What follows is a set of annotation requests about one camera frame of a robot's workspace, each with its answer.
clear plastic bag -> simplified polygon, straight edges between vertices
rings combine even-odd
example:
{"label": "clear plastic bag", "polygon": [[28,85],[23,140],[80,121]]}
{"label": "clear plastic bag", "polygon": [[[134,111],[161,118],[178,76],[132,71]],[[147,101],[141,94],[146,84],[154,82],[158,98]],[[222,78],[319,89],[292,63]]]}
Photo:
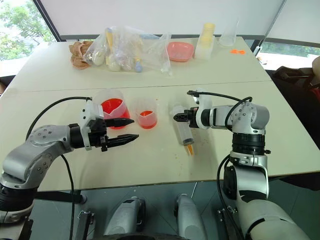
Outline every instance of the clear plastic bag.
{"label": "clear plastic bag", "polygon": [[111,71],[142,72],[150,68],[171,75],[167,46],[171,34],[161,37],[128,26],[113,26],[92,43],[84,60],[94,66],[103,63]]}
{"label": "clear plastic bag", "polygon": [[108,53],[108,43],[105,34],[99,35],[83,55],[86,63],[92,66],[101,66],[106,63]]}

robotic arm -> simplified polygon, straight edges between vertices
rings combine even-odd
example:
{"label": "robotic arm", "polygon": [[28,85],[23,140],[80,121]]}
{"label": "robotic arm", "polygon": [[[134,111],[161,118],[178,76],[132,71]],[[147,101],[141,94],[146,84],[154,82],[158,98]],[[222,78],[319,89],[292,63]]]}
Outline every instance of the robotic arm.
{"label": "robotic arm", "polygon": [[30,214],[37,189],[57,157],[83,147],[86,150],[101,147],[104,152],[127,144],[139,135],[108,138],[107,127],[133,122],[127,118],[104,120],[102,107],[88,100],[81,112],[80,125],[45,125],[34,130],[25,143],[4,159],[0,177],[0,223],[15,223]]}
{"label": "robotic arm", "polygon": [[203,89],[189,91],[198,107],[176,114],[177,122],[189,122],[191,128],[229,129],[233,133],[232,150],[225,165],[223,192],[235,200],[245,239],[308,240],[308,236],[278,205],[267,201],[269,194],[265,106],[244,101],[241,104],[212,106]]}

plastic syringe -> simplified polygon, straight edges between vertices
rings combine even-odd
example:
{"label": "plastic syringe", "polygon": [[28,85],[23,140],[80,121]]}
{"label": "plastic syringe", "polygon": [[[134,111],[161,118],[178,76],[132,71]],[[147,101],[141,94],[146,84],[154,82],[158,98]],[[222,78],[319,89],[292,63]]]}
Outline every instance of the plastic syringe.
{"label": "plastic syringe", "polygon": [[[175,105],[172,109],[172,114],[176,115],[176,114],[183,113],[186,109],[187,109],[186,107],[183,107],[181,105]],[[192,133],[191,133],[191,130],[189,127],[189,123],[188,122],[177,122],[177,121],[174,121],[174,122],[176,124],[177,129],[178,129],[181,143],[184,146],[187,146],[190,155],[193,155],[194,151],[192,149],[192,144],[195,141],[194,141],[194,137],[192,136]]]}

pink plate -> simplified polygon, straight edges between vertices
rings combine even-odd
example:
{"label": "pink plate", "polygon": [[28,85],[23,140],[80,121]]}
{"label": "pink plate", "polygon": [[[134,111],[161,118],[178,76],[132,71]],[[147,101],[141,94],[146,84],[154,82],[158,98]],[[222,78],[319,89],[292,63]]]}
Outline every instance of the pink plate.
{"label": "pink plate", "polygon": [[187,42],[173,41],[167,47],[169,59],[176,62],[186,62],[194,54],[194,46]]}

measuring cup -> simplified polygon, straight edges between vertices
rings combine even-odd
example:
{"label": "measuring cup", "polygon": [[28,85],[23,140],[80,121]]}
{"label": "measuring cup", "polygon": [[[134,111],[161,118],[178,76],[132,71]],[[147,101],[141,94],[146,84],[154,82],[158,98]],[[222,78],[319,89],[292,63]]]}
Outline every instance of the measuring cup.
{"label": "measuring cup", "polygon": [[157,103],[152,98],[140,97],[134,101],[134,112],[140,127],[152,129],[157,124]]}
{"label": "measuring cup", "polygon": [[[123,94],[117,89],[107,88],[100,91],[93,102],[100,104],[103,109],[104,119],[130,118]],[[123,129],[124,126],[110,127],[111,129]]]}

